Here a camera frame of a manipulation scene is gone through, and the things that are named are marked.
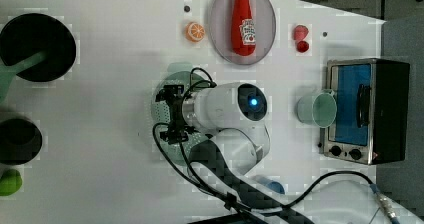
red button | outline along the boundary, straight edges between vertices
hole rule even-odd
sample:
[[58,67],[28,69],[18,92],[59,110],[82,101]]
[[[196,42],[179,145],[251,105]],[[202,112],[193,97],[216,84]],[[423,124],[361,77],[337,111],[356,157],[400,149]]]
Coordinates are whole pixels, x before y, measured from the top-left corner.
[[296,44],[296,49],[298,52],[304,53],[309,50],[309,44],[305,41],[300,41]]

green handle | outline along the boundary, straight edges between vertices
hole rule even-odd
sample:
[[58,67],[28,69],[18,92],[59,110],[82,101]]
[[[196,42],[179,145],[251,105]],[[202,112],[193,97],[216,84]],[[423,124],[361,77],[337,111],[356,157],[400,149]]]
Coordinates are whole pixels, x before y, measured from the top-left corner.
[[16,74],[25,71],[26,69],[31,68],[40,62],[43,62],[46,60],[46,56],[46,52],[41,51],[23,61],[16,63],[13,66],[0,64],[0,104],[6,98],[13,77],[15,77]]

mint green mug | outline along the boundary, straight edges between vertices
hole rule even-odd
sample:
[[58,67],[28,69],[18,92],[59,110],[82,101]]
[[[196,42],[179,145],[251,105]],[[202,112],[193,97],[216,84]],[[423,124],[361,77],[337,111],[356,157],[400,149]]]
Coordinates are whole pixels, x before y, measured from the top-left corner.
[[334,91],[324,89],[303,96],[297,103],[297,116],[303,123],[326,128],[336,119]]

ketchup bottle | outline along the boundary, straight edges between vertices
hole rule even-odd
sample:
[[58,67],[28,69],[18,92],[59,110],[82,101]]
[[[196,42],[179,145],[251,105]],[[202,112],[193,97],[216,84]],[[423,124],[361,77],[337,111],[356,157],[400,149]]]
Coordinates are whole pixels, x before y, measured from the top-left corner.
[[255,51],[255,26],[249,0],[234,0],[231,44],[233,51],[241,56],[248,56]]

white table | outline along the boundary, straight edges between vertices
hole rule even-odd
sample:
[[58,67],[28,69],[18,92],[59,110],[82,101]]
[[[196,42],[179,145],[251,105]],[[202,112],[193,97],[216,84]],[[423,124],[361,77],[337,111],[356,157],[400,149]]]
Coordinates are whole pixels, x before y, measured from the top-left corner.
[[[187,223],[229,214],[221,201],[184,183],[153,143],[152,88],[178,61],[206,68],[218,84],[256,80],[269,96],[271,152],[249,175],[274,176],[289,194],[334,169],[375,180],[375,167],[319,154],[319,130],[300,123],[294,109],[300,96],[323,85],[327,60],[378,57],[383,22],[271,0],[273,49],[258,64],[237,66],[210,40],[193,45],[182,35],[188,21],[207,26],[212,1],[0,0],[0,23],[28,11],[22,8],[47,8],[40,11],[72,25],[80,48],[78,64],[62,80],[11,85],[4,105],[36,122],[45,144],[36,160],[18,167],[22,190],[0,199],[1,223]],[[185,3],[192,14],[183,12]],[[291,40],[297,24],[311,31],[311,49],[302,56]]]

